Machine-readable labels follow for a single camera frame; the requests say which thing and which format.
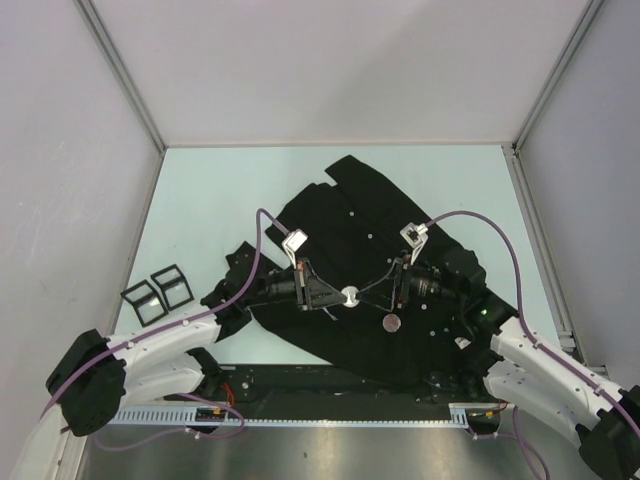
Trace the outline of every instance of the black jacket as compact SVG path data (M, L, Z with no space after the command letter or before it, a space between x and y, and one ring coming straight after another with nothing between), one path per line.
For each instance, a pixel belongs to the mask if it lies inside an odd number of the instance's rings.
M420 224L430 218L385 176L352 156L326 172L337 185L307 186L284 207L278 220L309 236L296 255L308 258L323 280L338 289L361 288L389 269L388 259L409 249L400 230L409 222ZM435 266L447 252L462 248L437 225L428 235L420 259ZM284 239L275 227L267 229L267 236L277 245ZM225 281L202 303L212 307L234 293L246 279L253 253L245 243L228 255L231 269ZM259 273L274 268L278 267L270 260L261 259ZM456 375L462 365L449 328L457 306L439 299L425 305L426 309L420 303L395 312L402 322L395 333L382 326L385 312L364 304L353 309L331 307L331 315L301 312L286 304L252 311L267 330L335 366L372 380L410 386L429 383L434 372ZM225 323L224 337L239 330L248 316L238 308L227 310L220 319Z

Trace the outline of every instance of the black square frame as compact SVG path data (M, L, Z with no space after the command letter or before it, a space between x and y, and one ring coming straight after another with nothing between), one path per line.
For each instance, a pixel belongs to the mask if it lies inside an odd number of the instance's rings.
M171 272L172 270L178 272L178 276L176 278L172 278L171 280L165 283L161 283L158 280L160 276L164 275L167 272ZM182 270L180 270L180 268L178 268L178 265L176 265L175 263L173 265L169 265L166 268L163 268L162 270L157 271L156 273L152 273L151 280L153 280L153 282L160 289L160 293L162 294L164 303L169 310L175 310L176 308L181 307L182 305L186 305L187 303L193 301L194 299L193 292L191 291L191 287L189 286L189 282L187 282L187 277L184 276L184 274L182 273ZM189 293L189 298L181 302L178 302L174 305L171 305L171 303L169 303L169 298L167 297L166 291L180 283L184 284L184 286L186 287L187 292Z
M138 290L141 287L148 287L150 292L149 294L140 297L138 300L130 300L128 297L128 295L130 295L131 293L135 292L136 290ZM122 299L127 302L129 305L131 305L133 307L133 311L136 312L136 317L138 317L138 321L140 322L140 325L142 325L143 327L147 327L149 325L151 325L152 323L157 322L158 320L160 320L161 318L166 317L169 314L169 310L167 310L167 307L165 306L164 302L162 301L162 299L160 298L160 296L158 295L158 292L156 292L156 289L153 288L153 285L151 285L149 283L148 280L143 280L139 283L136 283L135 285L133 285L132 287L127 288L126 290L123 290L122 292L120 292L120 296L122 297ZM162 305L162 313L154 318L152 318L151 320L145 322L145 320L142 318L142 314L140 313L140 307L142 305L145 305L147 303L149 303L149 300L152 298L157 298L158 302L160 303L160 305Z

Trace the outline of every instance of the white clamp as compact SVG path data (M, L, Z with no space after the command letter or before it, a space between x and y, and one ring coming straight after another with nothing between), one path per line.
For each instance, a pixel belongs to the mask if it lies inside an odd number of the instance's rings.
M286 238L282 241L282 248L284 249L284 253L287 254L289 260L291 260L291 265L293 268L296 268L296 252L302 246L304 242L307 241L307 234L302 230L294 230L289 233Z
M408 223L406 227L400 230L400 235L411 246L411 265L413 265L429 239L427 235L427 227L424 223L416 225L413 222Z

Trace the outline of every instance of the white wall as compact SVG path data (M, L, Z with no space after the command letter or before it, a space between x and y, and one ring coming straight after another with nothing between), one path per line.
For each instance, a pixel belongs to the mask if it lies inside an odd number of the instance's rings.
M159 164L71 0L0 6L0 478L77 334L108 328Z
M501 143L587 0L96 0L169 146Z
M640 2L605 2L523 149L590 363L640 383Z

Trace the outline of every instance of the gray metal frame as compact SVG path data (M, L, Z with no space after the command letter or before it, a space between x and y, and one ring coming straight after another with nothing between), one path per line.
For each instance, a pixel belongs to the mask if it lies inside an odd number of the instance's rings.
M74 0L74 2L80 10L80 14L82 15L82 18L84 18L87 27L95 38L98 47L104 54L105 60L109 64L109 67L111 67L113 74L116 76L118 83L120 83L122 91L131 104L133 111L140 119L149 139L158 150L158 153L160 155L164 155L167 146L162 140L160 131L158 130L151 113L149 113L146 103L142 99L140 90L138 90L129 70L125 66L118 49L113 43L111 35L109 35L107 27L96 9L96 6L92 0Z
M56 480L75 480L81 472L82 456L87 444L87 437L69 435L64 446L60 468Z
M557 270L551 256L551 250L531 195L531 189L529 188L527 178L522 168L520 156L515 152L514 148L509 145L503 145L502 151L504 152L507 168L511 175L511 181L516 191L518 203L520 204L527 233L531 240L533 254L538 263L542 284L547 294L549 306L551 307L551 314L553 315L553 321L556 325L561 346L565 350L577 347L578 352L582 355L583 352L580 349L579 342L575 341L574 343L573 340L574 328L567 307L567 301L562 292Z
M580 44L582 44L582 41L589 32L589 29L598 17L602 6L607 1L608 0L590 0L584 11L582 12L580 20L571 33L569 40L562 50L562 53L560 54L560 57L558 58L553 69L551 70L551 73L549 74L547 81L542 87L542 90L538 94L538 98L536 98L536 101L533 104L533 108L529 112L529 115L527 115L527 118L522 125L522 128L520 129L520 133L518 133L518 136L513 142L515 151L517 153L520 152L522 146L524 145L524 142L527 141L527 137L529 136L531 129L540 118L541 113L544 111L544 107L547 105L553 92L562 80L564 72L569 67L569 64L578 51Z

